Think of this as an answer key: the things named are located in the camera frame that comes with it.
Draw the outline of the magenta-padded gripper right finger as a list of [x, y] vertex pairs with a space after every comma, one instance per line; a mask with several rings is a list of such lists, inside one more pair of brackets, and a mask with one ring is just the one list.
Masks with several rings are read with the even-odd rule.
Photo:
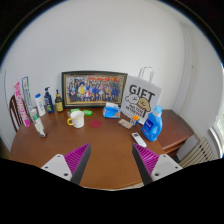
[[169, 155], [158, 155], [136, 143], [132, 146], [132, 154], [144, 185], [148, 185], [182, 169]]

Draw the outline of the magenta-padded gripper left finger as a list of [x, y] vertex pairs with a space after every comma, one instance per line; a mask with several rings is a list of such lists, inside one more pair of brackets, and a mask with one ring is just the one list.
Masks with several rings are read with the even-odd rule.
[[90, 154], [91, 145], [85, 144], [66, 155], [56, 154], [42, 166], [42, 169], [79, 185]]

